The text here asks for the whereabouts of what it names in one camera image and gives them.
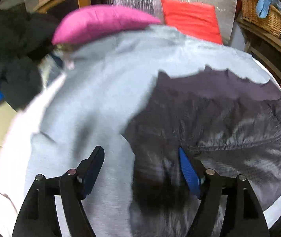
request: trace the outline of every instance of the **bolt head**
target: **bolt head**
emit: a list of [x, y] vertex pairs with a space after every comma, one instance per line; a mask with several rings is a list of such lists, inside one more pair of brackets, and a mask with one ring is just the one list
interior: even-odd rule
[[247, 177], [245, 177], [244, 175], [239, 175], [238, 178], [241, 180], [241, 181], [245, 181], [247, 179]]
[[215, 171], [214, 171], [214, 169], [208, 168], [208, 169], [206, 169], [206, 174], [208, 174], [208, 175], [214, 175], [214, 174], [215, 174]]
[[67, 174], [68, 174], [68, 175], [74, 175], [75, 173], [77, 173], [77, 170], [74, 169], [74, 168], [69, 169], [69, 170], [67, 171]]
[[36, 176], [35, 176], [35, 180], [37, 180], [37, 181], [40, 181], [40, 180], [42, 180], [43, 179], [43, 175], [42, 174], [37, 174]]

